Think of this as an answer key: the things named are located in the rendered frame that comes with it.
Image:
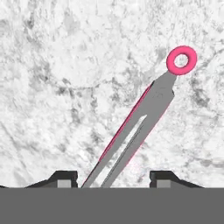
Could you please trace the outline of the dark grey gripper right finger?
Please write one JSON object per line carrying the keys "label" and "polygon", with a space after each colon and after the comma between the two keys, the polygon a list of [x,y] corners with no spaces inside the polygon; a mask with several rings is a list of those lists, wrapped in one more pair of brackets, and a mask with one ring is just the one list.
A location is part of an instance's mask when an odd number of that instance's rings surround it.
{"label": "dark grey gripper right finger", "polygon": [[200,188],[178,178],[172,171],[150,171],[150,188]]}

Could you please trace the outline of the grey and pink tongs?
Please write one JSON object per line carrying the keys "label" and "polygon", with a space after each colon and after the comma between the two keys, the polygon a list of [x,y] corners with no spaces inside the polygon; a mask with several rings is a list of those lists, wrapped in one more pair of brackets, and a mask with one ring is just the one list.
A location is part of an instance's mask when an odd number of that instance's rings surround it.
{"label": "grey and pink tongs", "polygon": [[101,184],[102,188],[110,188],[125,166],[133,158],[145,138],[151,133],[161,116],[167,110],[174,98],[172,90],[178,76],[191,72],[197,63],[197,53],[190,46],[181,45],[174,48],[166,59],[168,69],[163,75],[154,80],[144,91],[134,108],[115,133],[110,143],[101,154],[96,166],[82,184],[89,188],[107,165],[109,160],[120,148],[128,134],[133,130],[142,116],[145,116],[133,137],[129,140],[122,154],[115,162],[108,176]]}

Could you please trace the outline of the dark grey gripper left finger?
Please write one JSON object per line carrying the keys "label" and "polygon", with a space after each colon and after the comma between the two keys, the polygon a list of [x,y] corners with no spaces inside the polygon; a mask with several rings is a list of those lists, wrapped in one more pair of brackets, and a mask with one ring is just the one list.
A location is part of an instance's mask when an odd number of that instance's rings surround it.
{"label": "dark grey gripper left finger", "polygon": [[39,181],[33,185],[28,185],[28,188],[77,188],[77,178],[77,171],[55,171],[49,179]]}

